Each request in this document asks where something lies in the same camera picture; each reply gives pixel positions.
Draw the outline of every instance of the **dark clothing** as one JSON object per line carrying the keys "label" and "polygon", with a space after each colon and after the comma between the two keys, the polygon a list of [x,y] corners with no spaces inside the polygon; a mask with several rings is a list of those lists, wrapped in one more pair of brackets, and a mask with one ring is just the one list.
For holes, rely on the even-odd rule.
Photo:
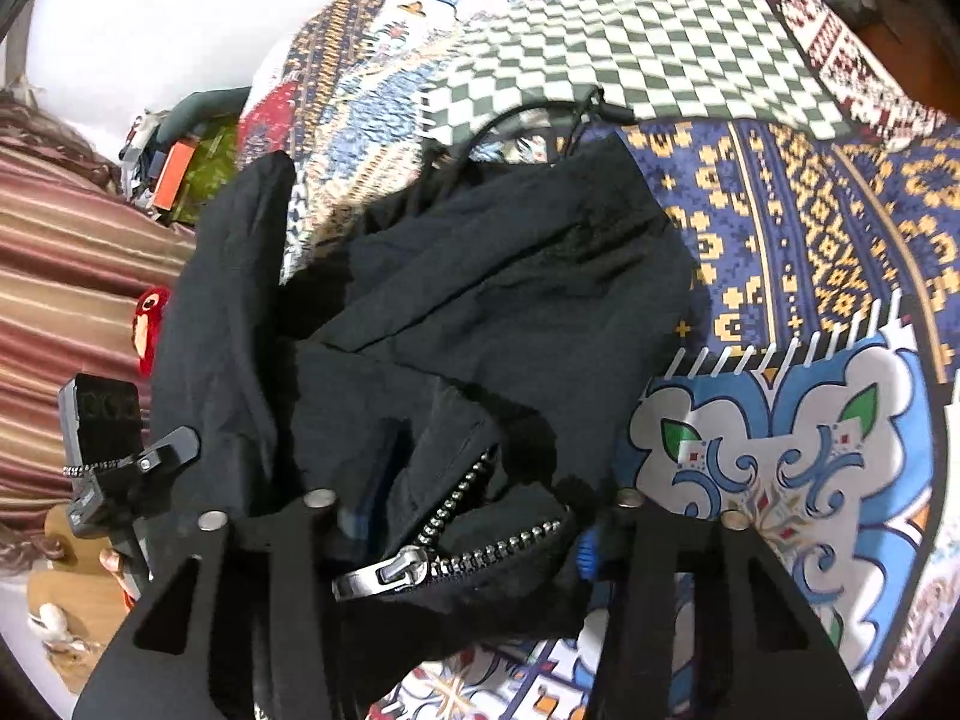
{"label": "dark clothing", "polygon": [[614,441],[676,350],[693,273],[616,137],[555,167],[472,165],[442,201],[430,179],[279,287],[294,170],[259,159],[200,219],[152,382],[152,437],[185,424],[202,447],[150,523],[156,559],[207,509],[332,488],[323,557],[367,565],[411,543],[487,450],[441,554],[560,522],[463,579],[342,603],[365,700],[479,638],[576,634],[574,539],[610,499]]}

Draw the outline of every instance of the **silver zipper pull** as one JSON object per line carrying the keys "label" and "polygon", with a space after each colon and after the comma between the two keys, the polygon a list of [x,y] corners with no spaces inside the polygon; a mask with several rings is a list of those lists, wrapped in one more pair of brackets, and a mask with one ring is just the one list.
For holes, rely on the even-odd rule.
{"label": "silver zipper pull", "polygon": [[338,601],[349,601],[352,598],[366,598],[413,587],[426,579],[429,568],[430,559],[424,549],[415,546],[403,547],[395,557],[365,565],[334,579],[333,597]]}

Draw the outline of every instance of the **red parrot toy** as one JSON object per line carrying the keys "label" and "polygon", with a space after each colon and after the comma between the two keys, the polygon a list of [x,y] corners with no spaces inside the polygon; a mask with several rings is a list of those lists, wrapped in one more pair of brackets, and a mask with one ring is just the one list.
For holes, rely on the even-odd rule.
{"label": "red parrot toy", "polygon": [[154,354],[160,340],[163,307],[170,299],[166,287],[152,287],[136,301],[133,311],[133,348],[140,357],[140,375],[149,376],[154,370]]}

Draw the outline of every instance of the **green and white checkered pattern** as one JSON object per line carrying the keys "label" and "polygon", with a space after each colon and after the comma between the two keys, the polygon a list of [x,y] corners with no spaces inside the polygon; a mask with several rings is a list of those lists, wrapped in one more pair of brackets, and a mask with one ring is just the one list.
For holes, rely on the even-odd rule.
{"label": "green and white checkered pattern", "polygon": [[530,1],[467,28],[462,56],[422,90],[427,136],[453,145],[536,97],[599,84],[640,119],[771,119],[850,129],[765,0]]}

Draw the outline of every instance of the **bedspread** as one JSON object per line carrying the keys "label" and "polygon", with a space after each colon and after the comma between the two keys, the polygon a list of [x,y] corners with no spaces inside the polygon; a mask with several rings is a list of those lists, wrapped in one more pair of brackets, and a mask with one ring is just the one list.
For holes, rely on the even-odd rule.
{"label": "bedspread", "polygon": [[[456,148],[496,113],[593,84],[641,119],[619,135],[700,265],[618,480],[692,517],[747,514],[878,717],[960,598],[960,132],[822,1],[334,1],[277,44],[241,119],[242,164],[283,148],[298,165],[283,277],[416,177],[422,138]],[[474,157],[563,146],[568,125],[523,123]],[[579,720],[606,592],[579,640],[423,664],[371,717]],[[690,577],[676,612],[683,715]]]}

